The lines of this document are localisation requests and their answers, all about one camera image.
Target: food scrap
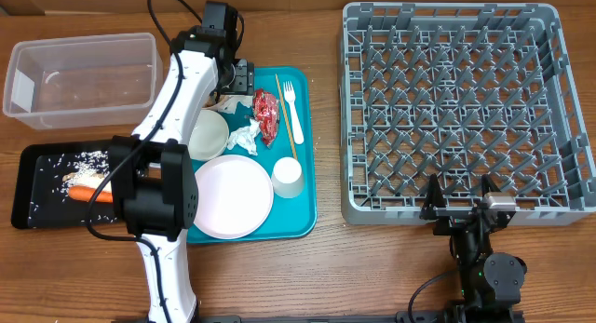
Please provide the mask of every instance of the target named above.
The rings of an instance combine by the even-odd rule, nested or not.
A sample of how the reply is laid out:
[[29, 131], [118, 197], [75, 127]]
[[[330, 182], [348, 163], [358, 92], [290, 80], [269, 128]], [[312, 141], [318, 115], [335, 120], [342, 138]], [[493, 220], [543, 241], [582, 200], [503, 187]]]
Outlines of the food scrap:
[[[100, 173], [90, 173], [88, 171], [78, 171], [64, 175], [62, 180], [69, 182], [68, 196], [77, 201], [88, 202], [95, 190], [100, 186], [105, 176]], [[112, 185], [108, 184], [98, 195], [97, 202], [112, 203]]]
[[263, 133], [262, 141], [271, 148], [271, 144], [278, 135], [279, 127], [279, 106], [278, 99], [267, 91], [257, 89], [252, 98], [252, 113], [259, 122], [259, 128]]

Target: plastic wrapper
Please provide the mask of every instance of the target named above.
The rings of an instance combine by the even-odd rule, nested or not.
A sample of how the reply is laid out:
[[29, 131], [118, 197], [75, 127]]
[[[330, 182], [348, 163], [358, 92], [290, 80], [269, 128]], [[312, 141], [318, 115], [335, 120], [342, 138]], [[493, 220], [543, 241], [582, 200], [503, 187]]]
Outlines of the plastic wrapper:
[[261, 140], [268, 148], [271, 148], [271, 144], [278, 135], [278, 99], [270, 92], [262, 89], [255, 90], [252, 98], [252, 113], [259, 122], [259, 128], [263, 133]]
[[230, 138], [227, 140], [227, 149], [231, 150], [237, 144], [249, 151], [249, 155], [257, 155], [257, 144], [254, 142], [254, 139], [260, 131], [259, 122], [251, 118], [251, 124], [249, 126], [239, 128], [230, 133]]
[[235, 114], [239, 103], [250, 108], [252, 105], [252, 96], [230, 95], [227, 101], [217, 108], [217, 111], [224, 114]]

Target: crumpled napkin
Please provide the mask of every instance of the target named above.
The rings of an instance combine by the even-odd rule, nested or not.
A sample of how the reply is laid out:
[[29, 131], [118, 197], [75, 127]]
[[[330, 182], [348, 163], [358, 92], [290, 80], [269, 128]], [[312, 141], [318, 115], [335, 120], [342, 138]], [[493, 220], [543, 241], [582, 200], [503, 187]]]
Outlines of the crumpled napkin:
[[227, 140], [227, 149], [231, 150], [238, 144], [238, 146], [249, 151], [249, 155], [257, 155], [257, 144], [254, 139], [260, 132], [259, 122], [251, 118], [249, 126], [230, 133], [230, 138]]

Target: wooden table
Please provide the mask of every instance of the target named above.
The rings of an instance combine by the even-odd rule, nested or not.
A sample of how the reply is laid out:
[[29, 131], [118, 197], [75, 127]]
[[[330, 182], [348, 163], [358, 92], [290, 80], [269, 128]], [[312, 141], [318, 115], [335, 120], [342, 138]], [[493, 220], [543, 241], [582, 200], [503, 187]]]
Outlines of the wooden table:
[[[596, 146], [596, 10], [559, 7], [584, 117]], [[453, 268], [447, 238], [424, 226], [351, 226], [340, 212], [338, 34], [341, 11], [245, 14], [238, 56], [257, 66], [290, 65], [308, 78], [318, 222], [302, 239], [192, 246], [192, 285], [202, 315], [308, 316], [393, 314], [423, 282]], [[189, 14], [162, 14], [175, 35]], [[0, 19], [0, 82], [19, 41], [150, 32], [162, 61], [168, 48], [148, 15]], [[0, 321], [105, 322], [142, 316], [149, 297], [136, 245], [100, 241], [84, 228], [15, 230], [10, 212], [20, 152], [33, 143], [128, 134], [132, 126], [34, 131], [0, 116]], [[123, 234], [124, 228], [102, 231]], [[515, 227], [491, 237], [494, 249], [525, 259], [522, 288], [529, 322], [589, 322], [596, 316], [596, 217], [571, 226]], [[441, 309], [458, 296], [453, 278], [427, 289], [415, 309]]]

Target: chopstick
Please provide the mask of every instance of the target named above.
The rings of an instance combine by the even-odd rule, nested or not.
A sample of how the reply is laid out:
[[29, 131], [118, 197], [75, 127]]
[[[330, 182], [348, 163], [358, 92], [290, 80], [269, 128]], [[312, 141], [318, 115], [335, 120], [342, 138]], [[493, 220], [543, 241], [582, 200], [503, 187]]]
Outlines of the chopstick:
[[279, 92], [279, 100], [281, 101], [281, 111], [283, 111], [283, 117], [286, 119], [286, 128], [288, 129], [288, 137], [290, 137], [291, 152], [294, 155], [294, 159], [298, 160], [298, 156], [296, 155], [296, 149], [294, 148], [294, 139], [291, 136], [290, 121], [288, 120], [288, 113], [286, 113], [286, 102], [283, 100], [283, 93], [281, 92], [281, 87], [279, 86], [279, 78], [278, 78], [277, 74], [276, 74], [276, 81], [278, 82], [278, 92]]

